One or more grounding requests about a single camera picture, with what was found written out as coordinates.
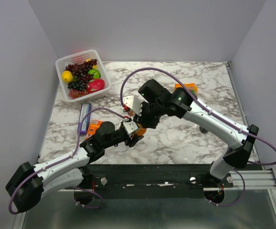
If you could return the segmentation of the orange juice bottle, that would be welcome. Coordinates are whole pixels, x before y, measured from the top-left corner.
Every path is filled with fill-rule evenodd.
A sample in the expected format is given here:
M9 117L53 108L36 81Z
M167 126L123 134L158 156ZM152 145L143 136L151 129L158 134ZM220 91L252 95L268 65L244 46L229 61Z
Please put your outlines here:
M142 126L141 124L138 124L138 127L139 127L139 130L136 131L136 132L133 134L133 136L141 137L141 136L143 136L143 135L146 133L147 129L146 129L146 128L143 128L143 126Z

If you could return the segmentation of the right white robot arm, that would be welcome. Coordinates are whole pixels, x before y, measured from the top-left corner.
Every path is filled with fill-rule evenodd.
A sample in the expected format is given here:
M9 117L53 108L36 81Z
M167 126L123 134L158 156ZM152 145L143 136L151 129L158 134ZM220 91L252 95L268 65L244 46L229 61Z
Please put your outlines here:
M257 126L234 123L183 87L170 93L156 80L148 80L138 92L145 101L135 119L144 128L156 128L164 115L176 116L199 125L228 145L227 151L211 164L205 174L207 185L215 187L234 168L245 168L259 131Z

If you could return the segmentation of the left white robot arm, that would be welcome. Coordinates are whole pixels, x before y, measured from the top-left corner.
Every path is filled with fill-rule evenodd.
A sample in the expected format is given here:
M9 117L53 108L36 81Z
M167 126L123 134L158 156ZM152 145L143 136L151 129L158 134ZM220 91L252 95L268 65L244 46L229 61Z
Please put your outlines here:
M10 196L9 212L13 215L26 212L41 200L45 187L60 176L97 161L105 149L120 143L131 144L132 136L139 130L133 121L122 122L115 129L112 122L103 122L88 139L74 151L46 163L21 164L10 178L5 189Z

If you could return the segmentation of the orange snack box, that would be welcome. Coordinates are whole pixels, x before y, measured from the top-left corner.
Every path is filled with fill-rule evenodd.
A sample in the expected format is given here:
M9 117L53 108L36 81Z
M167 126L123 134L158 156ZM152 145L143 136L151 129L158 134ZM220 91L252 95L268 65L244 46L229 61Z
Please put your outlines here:
M103 121L92 119L86 132L85 138L88 139L95 134L96 130L101 126Z

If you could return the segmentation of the orange snack bag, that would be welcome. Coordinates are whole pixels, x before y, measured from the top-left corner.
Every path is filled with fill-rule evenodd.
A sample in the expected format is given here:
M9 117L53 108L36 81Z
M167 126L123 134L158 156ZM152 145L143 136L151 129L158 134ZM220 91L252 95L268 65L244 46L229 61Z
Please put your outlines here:
M195 83L185 83L184 86L191 91L193 94L197 94L198 93L198 87L195 86ZM176 83L174 85L174 89L176 90L177 88L183 88L182 85L180 85L179 83Z

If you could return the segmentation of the black drink can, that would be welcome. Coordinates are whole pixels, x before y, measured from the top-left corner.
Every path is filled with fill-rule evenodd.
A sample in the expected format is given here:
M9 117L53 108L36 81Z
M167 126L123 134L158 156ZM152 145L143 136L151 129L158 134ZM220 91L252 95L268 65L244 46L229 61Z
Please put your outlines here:
M199 130L204 134L208 133L208 130L206 130L205 128L203 128L201 126L199 127Z

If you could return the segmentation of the pink dragon fruit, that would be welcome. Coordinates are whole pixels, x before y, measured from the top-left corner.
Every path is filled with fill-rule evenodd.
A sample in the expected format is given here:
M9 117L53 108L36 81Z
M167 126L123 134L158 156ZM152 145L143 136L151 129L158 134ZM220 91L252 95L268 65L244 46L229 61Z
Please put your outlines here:
M101 91L105 88L105 81L102 79L92 79L89 81L86 87L88 94Z

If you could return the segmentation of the light red grape bunch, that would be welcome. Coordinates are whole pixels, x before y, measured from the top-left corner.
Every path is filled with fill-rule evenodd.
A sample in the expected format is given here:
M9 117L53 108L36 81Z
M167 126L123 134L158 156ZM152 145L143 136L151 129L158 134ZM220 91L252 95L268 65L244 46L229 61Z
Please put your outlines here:
M80 98L82 96L86 96L88 95L87 91L86 90L76 90L76 89L70 89L69 93L68 93L68 96L71 98L71 99L76 99L76 98Z

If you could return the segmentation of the dark blue grape bunch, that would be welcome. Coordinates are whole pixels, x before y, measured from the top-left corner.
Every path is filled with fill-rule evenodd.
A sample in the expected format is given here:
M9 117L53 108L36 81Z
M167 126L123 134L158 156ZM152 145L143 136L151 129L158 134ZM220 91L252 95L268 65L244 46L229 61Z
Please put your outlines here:
M85 89L82 81L70 82L68 83L67 87L68 89L79 90L79 91L82 91Z

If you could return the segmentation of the dark red grape bunch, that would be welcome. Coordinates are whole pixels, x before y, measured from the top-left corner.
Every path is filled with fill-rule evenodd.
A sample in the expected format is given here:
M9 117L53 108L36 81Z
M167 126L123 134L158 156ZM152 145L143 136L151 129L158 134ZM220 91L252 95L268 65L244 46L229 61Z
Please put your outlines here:
M87 59L83 63L69 64L65 67L65 70L71 71L73 74L73 82L89 80L88 71L91 69L97 69L98 59Z

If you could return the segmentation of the yellow lemon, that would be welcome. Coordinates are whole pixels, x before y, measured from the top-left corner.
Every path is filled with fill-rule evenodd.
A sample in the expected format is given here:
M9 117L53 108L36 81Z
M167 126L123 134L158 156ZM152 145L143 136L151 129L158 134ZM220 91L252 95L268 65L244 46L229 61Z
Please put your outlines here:
M73 79L74 79L74 77L73 77L73 74L72 74L71 71L68 71L68 70L63 71L63 73L62 73L62 80L64 82L70 83L70 82L73 81Z

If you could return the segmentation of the white plastic fruit basket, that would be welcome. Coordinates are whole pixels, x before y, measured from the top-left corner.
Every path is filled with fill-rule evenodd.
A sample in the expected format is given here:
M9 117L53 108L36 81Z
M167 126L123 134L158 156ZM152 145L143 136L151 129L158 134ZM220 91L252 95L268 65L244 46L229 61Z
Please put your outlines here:
M111 88L111 81L95 50L60 58L55 67L68 102L92 101L105 96Z

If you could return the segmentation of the black mounting rail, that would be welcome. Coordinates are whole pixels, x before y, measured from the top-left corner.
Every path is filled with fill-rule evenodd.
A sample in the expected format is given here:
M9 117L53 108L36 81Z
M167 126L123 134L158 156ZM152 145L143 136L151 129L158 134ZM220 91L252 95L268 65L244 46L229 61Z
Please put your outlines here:
M79 168L77 187L94 189L104 199L204 198L235 187L231 173L222 181L208 175L208 164L88 165Z

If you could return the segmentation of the aluminium extrusion rail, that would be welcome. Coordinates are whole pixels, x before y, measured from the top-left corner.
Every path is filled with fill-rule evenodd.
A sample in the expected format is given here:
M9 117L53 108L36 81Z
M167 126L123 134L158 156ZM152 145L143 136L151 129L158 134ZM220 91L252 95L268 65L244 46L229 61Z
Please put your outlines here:
M272 170L239 171L245 182L245 190L276 189L276 177ZM215 191L223 187L224 190L242 190L243 181L237 172L230 172L224 178L223 184L217 188L204 188L204 191Z

